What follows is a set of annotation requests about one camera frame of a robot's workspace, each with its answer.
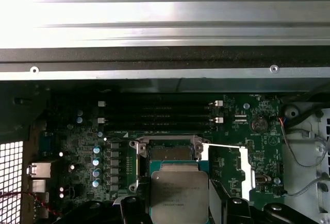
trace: electrolytic capacitor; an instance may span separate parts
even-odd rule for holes
[[[101,162],[100,158],[95,158],[92,163],[93,163],[93,166],[98,166],[100,164],[100,162]]]
[[[100,174],[101,174],[101,169],[95,169],[94,171],[93,171],[93,177],[99,177],[100,176]]]
[[[101,146],[96,146],[96,147],[93,148],[93,152],[94,152],[95,154],[100,153],[101,150],[102,150],[102,147],[101,147]]]
[[[92,186],[93,186],[94,188],[97,188],[100,184],[101,184],[101,179],[95,179],[95,180],[92,182]]]

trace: capacitor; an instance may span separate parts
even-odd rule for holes
[[[68,156],[68,155],[69,155],[69,152],[67,152],[67,151],[60,151],[58,153],[58,156],[60,156],[60,157],[64,157],[64,156]]]
[[[78,110],[78,111],[77,111],[77,116],[82,116],[83,113],[84,113],[84,112],[83,112],[82,110]]]
[[[101,162],[100,158],[95,158],[92,163],[93,163],[93,166],[98,166],[100,164],[100,162]]]
[[[70,186],[66,185],[66,186],[61,186],[58,190],[60,192],[67,192],[69,190]]]
[[[102,150],[102,147],[101,147],[101,146],[96,146],[96,147],[93,148],[93,152],[94,152],[95,154],[100,153],[101,150]]]
[[[95,169],[94,171],[93,171],[93,177],[99,177],[100,176],[100,174],[101,174],[101,169]]]
[[[64,197],[66,197],[68,194],[69,194],[69,191],[63,191],[63,192],[61,192],[61,193],[59,194],[59,197],[60,197],[60,198],[64,198]]]
[[[81,124],[83,122],[83,118],[82,117],[78,117],[76,121],[77,121],[78,124]]]
[[[268,130],[268,121],[263,116],[252,119],[251,128],[255,133],[263,134]]]
[[[80,164],[70,164],[69,165],[69,172],[72,173],[74,171],[77,171],[80,168]]]
[[[94,188],[97,188],[100,184],[101,184],[101,179],[95,179],[95,180],[92,182],[92,186],[93,186]]]

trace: metal panel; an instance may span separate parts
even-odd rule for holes
[[[300,110],[310,108],[312,103],[298,103]],[[310,116],[307,120],[297,125],[295,128],[302,128],[312,131],[323,138],[327,138],[327,119],[330,118],[330,109],[323,109],[324,116],[321,119],[316,118],[314,115]],[[291,147],[297,157],[297,160],[304,165],[313,165],[317,161],[317,156],[322,153],[316,149],[320,146],[314,139],[302,137],[301,134],[288,135]],[[329,173],[330,156],[326,155],[323,162],[313,168],[303,168],[298,166],[292,155],[289,153],[285,145],[284,152],[284,186],[289,193],[295,193],[304,188],[309,182],[320,177],[322,172]],[[317,185],[311,187],[304,194],[297,197],[286,197],[285,204],[294,208],[295,210],[304,213],[307,217],[319,223],[328,223],[330,220],[330,193],[321,192]]]
[[[330,67],[278,68],[220,68],[190,70],[127,70],[127,71],[43,71],[35,66],[24,72],[0,72],[0,80],[106,80],[106,79],[325,79],[330,78]]]
[[[0,48],[330,44],[330,0],[1,0],[0,4]]]

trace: wire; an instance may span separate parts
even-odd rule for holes
[[[283,103],[291,103],[291,102],[306,102],[311,99],[313,96],[321,93],[329,93],[330,92],[330,82],[317,86],[316,88],[310,90],[309,92],[299,94],[296,96],[284,96],[280,98]]]
[[[46,210],[48,210],[49,212],[51,212],[54,215],[60,216],[59,213],[57,213],[56,211],[50,209],[44,201],[40,200],[39,197],[37,197],[35,194],[33,194],[31,192],[7,192],[7,193],[4,193],[4,194],[0,195],[0,198],[9,197],[9,196],[16,196],[16,195],[19,195],[19,194],[27,194],[29,196],[32,196],[35,199],[35,201],[40,203],[41,206],[43,206]]]
[[[296,156],[295,156],[295,154],[294,154],[294,152],[293,152],[293,150],[292,150],[292,148],[291,148],[291,146],[290,146],[290,144],[289,144],[289,142],[288,142],[287,135],[286,135],[286,133],[285,133],[285,129],[284,129],[284,123],[283,123],[283,121],[282,121],[281,118],[278,118],[278,120],[279,120],[279,122],[280,122],[280,129],[281,129],[282,134],[283,134],[284,142],[285,142],[285,144],[287,145],[287,147],[288,147],[288,149],[289,149],[289,151],[290,151],[292,157],[294,158],[295,162],[296,162],[298,165],[300,165],[300,166],[302,166],[302,167],[305,167],[305,168],[311,168],[311,167],[316,167],[316,166],[320,165],[320,164],[322,163],[322,161],[324,160],[327,151],[330,149],[330,137],[329,137],[329,139],[327,140],[327,143],[326,143],[326,145],[325,145],[325,148],[324,148],[323,154],[322,154],[321,158],[319,159],[319,161],[317,161],[314,165],[306,166],[306,165],[301,164],[301,163],[297,160],[297,158],[296,158]]]
[[[306,120],[309,116],[314,114],[315,112],[322,110],[324,108],[330,108],[330,102],[320,103],[314,105],[312,108],[308,109],[307,111],[301,113],[300,115],[294,117],[293,119],[287,120],[285,123],[285,128],[291,128],[296,126]]]
[[[307,136],[311,139],[315,139],[316,141],[322,143],[324,146],[326,146],[327,140],[323,137],[321,137],[320,135],[315,134],[312,131],[309,130],[305,130],[305,129],[290,129],[286,131],[286,134],[294,134],[294,133],[301,133],[302,136]]]
[[[297,197],[297,196],[300,196],[300,195],[304,194],[306,191],[308,191],[308,189],[311,188],[313,185],[315,185],[315,184],[317,184],[319,182],[322,182],[322,181],[330,181],[329,176],[314,179],[308,185],[306,185],[304,188],[302,188],[300,191],[298,191],[296,193],[293,193],[293,194],[286,193],[286,194],[283,194],[283,196],[285,196],[285,197]]]

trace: mesh grille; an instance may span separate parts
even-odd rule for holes
[[[0,145],[0,193],[22,190],[23,142]],[[0,198],[0,223],[20,223],[21,194]]]

